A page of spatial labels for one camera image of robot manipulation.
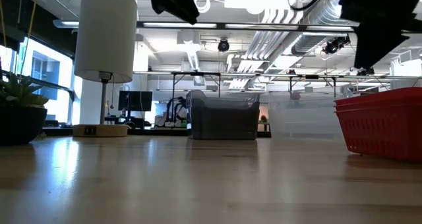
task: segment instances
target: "lamp shade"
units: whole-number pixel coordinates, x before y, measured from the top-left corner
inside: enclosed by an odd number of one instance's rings
[[[135,0],[82,0],[75,75],[100,82],[100,72],[114,83],[130,82],[136,34]]]

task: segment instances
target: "red basket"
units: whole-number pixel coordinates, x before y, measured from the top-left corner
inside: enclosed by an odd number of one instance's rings
[[[336,101],[349,151],[422,161],[422,88]]]

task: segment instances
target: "green plant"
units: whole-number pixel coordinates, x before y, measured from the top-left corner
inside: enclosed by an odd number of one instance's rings
[[[42,86],[31,86],[32,80],[28,76],[23,76],[20,80],[11,73],[9,81],[0,79],[0,107],[6,106],[38,106],[42,107],[47,103],[48,98],[33,94]]]

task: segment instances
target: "wooden lamp base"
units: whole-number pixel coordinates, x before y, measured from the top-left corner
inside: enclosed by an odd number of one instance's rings
[[[73,136],[79,137],[123,137],[127,136],[127,125],[75,125]]]

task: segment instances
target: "computer monitor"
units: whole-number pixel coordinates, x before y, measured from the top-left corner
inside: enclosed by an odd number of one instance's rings
[[[152,92],[120,91],[119,110],[151,111]]]

